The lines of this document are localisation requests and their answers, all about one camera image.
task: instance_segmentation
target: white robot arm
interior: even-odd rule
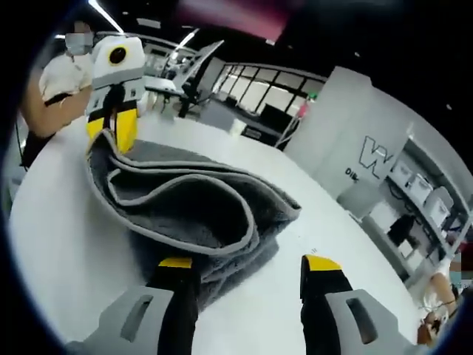
[[[103,128],[113,129],[117,147],[127,152],[137,134],[137,102],[145,92],[145,54],[141,40],[105,37],[95,46],[92,59],[93,92],[86,108],[87,132],[94,138]]]

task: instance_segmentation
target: desk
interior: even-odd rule
[[[237,118],[251,128],[258,129],[261,132],[264,132],[267,135],[275,137],[275,139],[281,137],[281,133],[277,132],[275,129],[265,126],[264,124],[258,122],[259,116],[253,115],[244,109],[241,109],[237,106],[231,106],[224,101],[211,99],[207,104],[205,111],[201,113],[201,120],[205,121],[205,115],[208,114],[211,117],[210,121],[225,121],[230,120],[233,122],[233,119]]]
[[[417,309],[398,275],[330,196],[282,152],[190,120],[155,112],[139,120],[140,139],[188,149],[247,169],[302,206],[277,238],[279,253],[200,315],[193,354],[305,354],[300,323],[300,260],[317,253],[339,262],[353,288],[364,288],[398,318],[415,342]],[[10,217],[11,246],[39,314],[62,341],[82,340],[105,307],[145,283],[132,244],[92,196],[86,181],[86,119],[62,129],[20,186]]]

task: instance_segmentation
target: hand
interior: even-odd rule
[[[432,337],[430,336],[429,327],[422,324],[417,331],[417,343],[425,344],[427,346],[432,345]]]
[[[423,322],[425,324],[433,324],[436,319],[437,317],[435,316],[435,313],[429,312],[429,314],[427,314],[426,317],[424,318]]]

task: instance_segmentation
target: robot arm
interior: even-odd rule
[[[190,355],[200,276],[190,258],[160,262],[146,286],[130,288],[102,312],[98,329],[68,344],[77,355]]]
[[[93,91],[86,109],[87,132],[94,138],[104,128],[113,129],[118,149],[127,152],[137,135],[137,102],[145,92],[141,40],[105,37],[95,46],[92,58],[95,63]]]

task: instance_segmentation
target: white wall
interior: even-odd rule
[[[374,88],[367,76],[345,68],[334,69],[285,153],[337,198],[353,183],[344,173],[348,167],[373,181],[365,174],[370,169],[357,161],[367,135],[393,155],[378,172],[379,180],[411,135],[449,172],[466,200],[473,193],[472,174],[439,132],[412,109]]]
[[[285,153],[314,176],[330,154],[344,127],[360,115],[371,90],[371,80],[345,68],[335,68],[311,105]]]

